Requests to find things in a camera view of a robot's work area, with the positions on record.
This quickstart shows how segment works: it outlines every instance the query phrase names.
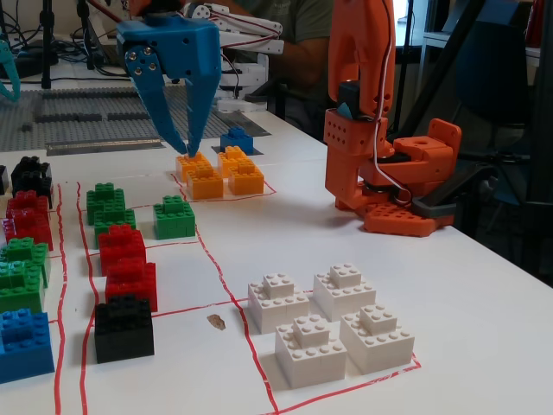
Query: blue lego brick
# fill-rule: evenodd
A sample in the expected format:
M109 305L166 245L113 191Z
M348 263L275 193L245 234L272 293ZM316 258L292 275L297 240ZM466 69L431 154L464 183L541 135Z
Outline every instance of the blue lego brick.
M54 371L48 314L0 314L0 384Z
M232 127L227 134L223 134L220 140L221 151L228 146L238 146L247 156L254 154L253 137L246 134L242 127Z

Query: white lego brick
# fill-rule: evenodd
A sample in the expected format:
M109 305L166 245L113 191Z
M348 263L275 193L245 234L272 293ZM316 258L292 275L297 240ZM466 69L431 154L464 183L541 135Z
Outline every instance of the white lego brick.
M340 340L301 348L290 325L276 329L275 355L292 388L341 380L346 375L346 348Z
M328 344L330 326L320 316L302 316L294 319L292 324L294 337L302 348L316 348Z
M265 294L270 299L284 298L294 295L294 282L286 274L268 274L263 277Z
M248 284L248 308L259 332L272 333L276 326L292 323L294 318L309 313L309 300L293 285L292 296L269 298L262 283Z
M299 290L295 290L293 296L284 298L284 302L286 303L286 320L288 322L309 314L309 300Z
M415 344L415 337L405 329L370 335L354 314L342 317L340 339L362 374L410 363Z
M333 265L329 275L333 284L340 289L361 284L361 272L352 264Z
M354 287L338 288L330 274L315 275L313 299L326 314L328 320L337 322L349 313L356 313L361 307L373 305L377 292L364 279Z
M361 307L359 321L371 335L390 333L397 326L397 317L382 304Z

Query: brown stain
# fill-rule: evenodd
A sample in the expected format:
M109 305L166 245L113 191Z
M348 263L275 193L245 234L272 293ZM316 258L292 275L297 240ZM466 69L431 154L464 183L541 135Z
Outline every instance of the brown stain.
M226 329L225 321L219 317L217 314L211 314L207 317L207 320L214 326L216 329L223 331Z

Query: person's arm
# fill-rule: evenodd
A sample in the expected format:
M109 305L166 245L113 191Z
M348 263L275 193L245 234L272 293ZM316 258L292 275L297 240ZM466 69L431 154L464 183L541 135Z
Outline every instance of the person's arm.
M283 54L269 57L269 69L295 89L308 92L322 78L328 60L328 39L309 39L296 45L286 41Z

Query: orange robotic arm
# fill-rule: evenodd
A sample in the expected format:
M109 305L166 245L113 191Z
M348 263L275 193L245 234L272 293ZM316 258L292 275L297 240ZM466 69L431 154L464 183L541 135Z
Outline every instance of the orange robotic arm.
M325 185L338 208L365 218L366 230L427 236L453 216L422 218L410 203L453 174L461 130L436 119L428 136L386 140L395 43L391 0L334 1L328 91L337 110L326 116Z

